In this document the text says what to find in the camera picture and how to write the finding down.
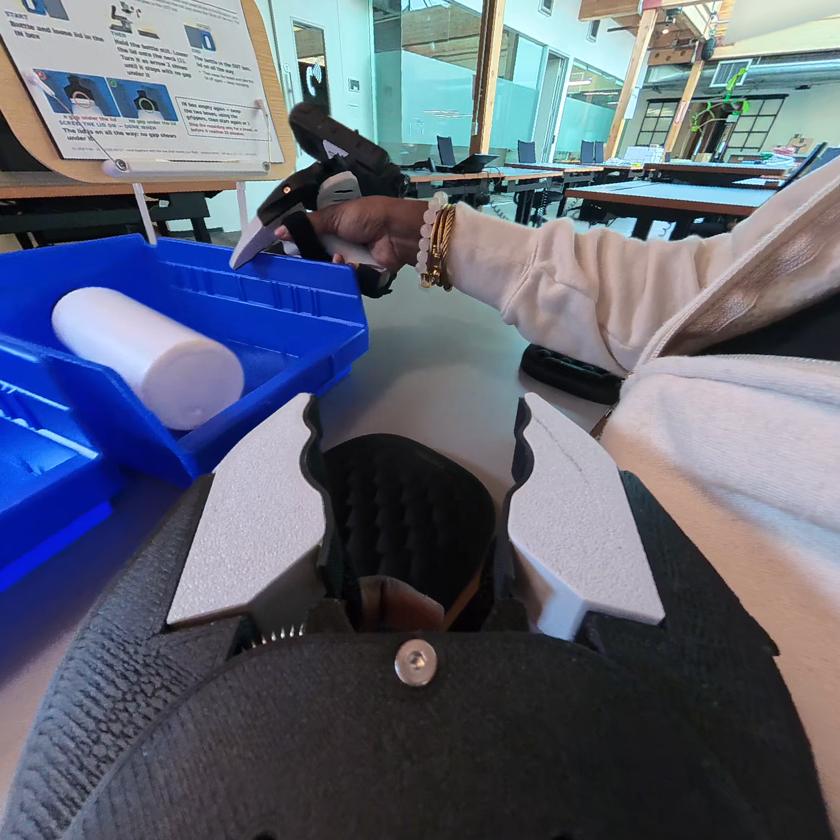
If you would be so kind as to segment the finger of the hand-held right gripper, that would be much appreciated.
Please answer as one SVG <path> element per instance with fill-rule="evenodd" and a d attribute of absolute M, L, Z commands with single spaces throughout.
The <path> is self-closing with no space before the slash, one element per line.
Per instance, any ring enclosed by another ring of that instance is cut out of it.
<path fill-rule="evenodd" d="M 275 217 L 264 222 L 259 215 L 255 215 L 242 231 L 229 261 L 230 268 L 239 270 L 260 253 L 287 256 L 286 243 L 275 234 L 280 221 L 281 217 Z"/>

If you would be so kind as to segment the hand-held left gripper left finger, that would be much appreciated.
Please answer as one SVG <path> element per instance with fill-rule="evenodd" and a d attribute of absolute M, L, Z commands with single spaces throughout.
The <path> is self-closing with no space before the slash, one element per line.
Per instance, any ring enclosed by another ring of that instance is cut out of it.
<path fill-rule="evenodd" d="M 303 627 L 330 588 L 332 511 L 319 477 L 315 395 L 298 394 L 213 472 L 175 588 L 169 627 L 245 616 Z"/>

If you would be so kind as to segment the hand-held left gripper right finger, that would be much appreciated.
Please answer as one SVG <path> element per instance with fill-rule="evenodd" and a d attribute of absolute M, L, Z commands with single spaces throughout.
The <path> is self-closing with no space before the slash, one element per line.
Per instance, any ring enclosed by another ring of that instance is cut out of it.
<path fill-rule="evenodd" d="M 615 461 L 540 395 L 520 409 L 506 529 L 532 630 L 572 640 L 587 613 L 659 625 L 665 609 Z"/>

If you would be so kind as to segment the blue plastic bin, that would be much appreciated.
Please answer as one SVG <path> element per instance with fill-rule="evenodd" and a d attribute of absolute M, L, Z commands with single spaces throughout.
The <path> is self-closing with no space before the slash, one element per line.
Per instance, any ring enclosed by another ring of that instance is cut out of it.
<path fill-rule="evenodd" d="M 2 335 L 2 592 L 103 522 L 125 485 L 75 415 L 52 361 Z"/>
<path fill-rule="evenodd" d="M 263 255 L 240 271 L 230 248 L 139 234 L 2 255 L 2 335 L 35 346 L 82 426 L 113 463 L 180 487 L 211 471 L 300 392 L 323 394 L 369 346 L 352 269 Z M 107 287 L 233 351 L 243 395 L 192 432 L 163 426 L 116 372 L 79 359 L 50 316 L 83 287 Z"/>

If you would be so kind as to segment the white plastic bottle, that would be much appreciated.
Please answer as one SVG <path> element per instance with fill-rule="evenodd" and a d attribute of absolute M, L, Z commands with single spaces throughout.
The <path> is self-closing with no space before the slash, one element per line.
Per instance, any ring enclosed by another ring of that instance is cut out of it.
<path fill-rule="evenodd" d="M 164 427 L 192 431 L 243 394 L 245 373 L 231 350 L 119 291 L 71 291 L 51 324 L 74 354 L 116 371 Z"/>

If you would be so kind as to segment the person's right forearm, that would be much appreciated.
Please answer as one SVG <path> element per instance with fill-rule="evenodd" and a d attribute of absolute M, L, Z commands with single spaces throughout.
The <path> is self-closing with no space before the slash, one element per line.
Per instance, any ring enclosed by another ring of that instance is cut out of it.
<path fill-rule="evenodd" d="M 677 241 L 540 229 L 455 210 L 448 282 L 529 342 L 616 375 L 821 305 L 839 288 L 839 162 L 773 193 L 730 233 Z"/>

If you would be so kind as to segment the person's right hand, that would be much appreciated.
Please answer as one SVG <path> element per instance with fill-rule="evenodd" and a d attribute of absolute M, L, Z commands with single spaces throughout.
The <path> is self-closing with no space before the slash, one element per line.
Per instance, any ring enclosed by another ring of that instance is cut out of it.
<path fill-rule="evenodd" d="M 428 202 L 365 196 L 307 214 L 315 233 L 367 249 L 390 272 L 415 266 Z"/>

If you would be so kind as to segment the person's left hand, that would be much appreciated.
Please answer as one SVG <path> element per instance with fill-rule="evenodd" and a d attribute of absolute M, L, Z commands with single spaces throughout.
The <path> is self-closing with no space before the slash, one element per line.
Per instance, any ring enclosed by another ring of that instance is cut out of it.
<path fill-rule="evenodd" d="M 386 575 L 363 576 L 359 584 L 361 632 L 439 632 L 444 629 L 444 608 L 410 584 Z"/>

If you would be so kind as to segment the white door with window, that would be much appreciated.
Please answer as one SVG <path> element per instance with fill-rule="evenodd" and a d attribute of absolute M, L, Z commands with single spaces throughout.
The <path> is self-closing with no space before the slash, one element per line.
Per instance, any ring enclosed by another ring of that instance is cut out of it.
<path fill-rule="evenodd" d="M 278 24 L 280 69 L 287 108 L 310 104 L 333 116 L 328 34 L 311 17 L 283 14 Z"/>

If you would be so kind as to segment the wooden desk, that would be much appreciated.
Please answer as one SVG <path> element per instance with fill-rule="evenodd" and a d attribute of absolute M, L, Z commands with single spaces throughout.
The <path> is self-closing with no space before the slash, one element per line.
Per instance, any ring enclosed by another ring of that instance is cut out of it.
<path fill-rule="evenodd" d="M 547 166 L 490 166 L 478 173 L 453 173 L 403 170 L 405 195 L 409 198 L 431 198 L 444 192 L 463 202 L 479 196 L 505 195 L 517 205 L 515 221 L 528 224 L 536 193 L 549 191 L 555 182 L 562 183 L 564 168 Z"/>
<path fill-rule="evenodd" d="M 654 222 L 674 223 L 670 239 L 685 238 L 698 218 L 740 220 L 776 194 L 760 188 L 680 185 L 662 182 L 620 182 L 568 188 L 566 195 L 597 205 L 616 217 L 636 220 L 631 236 L 645 240 Z"/>

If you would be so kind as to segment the black textured wrist pad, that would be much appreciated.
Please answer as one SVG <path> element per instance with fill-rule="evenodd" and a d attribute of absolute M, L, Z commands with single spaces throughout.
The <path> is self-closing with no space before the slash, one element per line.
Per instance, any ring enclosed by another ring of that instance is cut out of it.
<path fill-rule="evenodd" d="M 497 531 L 487 488 L 410 438 L 369 434 L 322 455 L 344 558 L 357 577 L 408 584 L 444 608 L 447 629 L 480 630 Z"/>

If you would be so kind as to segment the wood edged table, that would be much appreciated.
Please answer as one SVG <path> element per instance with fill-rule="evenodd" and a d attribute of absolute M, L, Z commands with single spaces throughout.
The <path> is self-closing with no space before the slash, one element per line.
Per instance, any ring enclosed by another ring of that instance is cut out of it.
<path fill-rule="evenodd" d="M 2 172 L 1 234 L 31 249 L 59 233 L 78 241 L 111 229 L 142 230 L 140 210 L 145 208 L 157 235 L 171 237 L 168 223 L 187 221 L 195 241 L 210 244 L 207 200 L 235 188 L 233 181 L 146 183 L 139 206 L 127 182 L 90 184 L 52 171 Z"/>

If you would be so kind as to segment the wooden instruction board stand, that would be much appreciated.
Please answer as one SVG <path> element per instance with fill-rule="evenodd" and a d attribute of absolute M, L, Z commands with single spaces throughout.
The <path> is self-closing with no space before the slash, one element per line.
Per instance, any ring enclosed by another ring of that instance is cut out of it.
<path fill-rule="evenodd" d="M 146 198 L 278 182 L 297 161 L 256 2 L 2 2 L 2 114 L 44 167 Z"/>

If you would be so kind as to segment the green potted plant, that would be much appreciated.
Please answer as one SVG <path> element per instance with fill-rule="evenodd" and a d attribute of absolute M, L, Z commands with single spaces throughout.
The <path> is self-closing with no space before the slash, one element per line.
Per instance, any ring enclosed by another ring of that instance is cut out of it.
<path fill-rule="evenodd" d="M 731 90 L 720 89 L 691 115 L 686 147 L 690 159 L 699 154 L 708 154 L 711 159 L 721 154 L 721 145 L 728 142 L 733 131 L 727 126 L 736 123 L 750 110 L 747 99 L 736 90 L 739 86 Z"/>

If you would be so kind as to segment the wooden support post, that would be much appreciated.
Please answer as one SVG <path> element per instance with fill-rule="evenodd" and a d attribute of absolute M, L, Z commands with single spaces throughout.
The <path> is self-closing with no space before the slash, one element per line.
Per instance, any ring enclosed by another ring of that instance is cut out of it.
<path fill-rule="evenodd" d="M 651 38 L 655 31 L 659 2 L 644 1 L 640 3 L 641 17 L 635 38 L 633 51 L 629 60 L 625 80 L 616 106 L 612 126 L 605 142 L 604 156 L 607 160 L 617 156 L 623 136 L 629 103 L 645 63 Z"/>
<path fill-rule="evenodd" d="M 482 4 L 470 154 L 487 154 L 490 148 L 506 5 L 506 1 L 484 1 Z"/>
<path fill-rule="evenodd" d="M 682 91 L 682 95 L 679 100 L 678 107 L 675 111 L 675 116 L 672 120 L 672 123 L 670 124 L 668 133 L 666 135 L 664 152 L 665 158 L 667 160 L 669 159 L 670 155 L 672 155 L 673 150 L 675 148 L 677 139 L 679 137 L 679 132 L 681 131 L 682 124 L 690 108 L 690 102 L 697 89 L 697 84 L 700 79 L 701 72 L 704 69 L 705 63 L 706 62 L 703 59 L 699 59 L 692 64 L 692 67 L 690 69 L 684 90 Z"/>

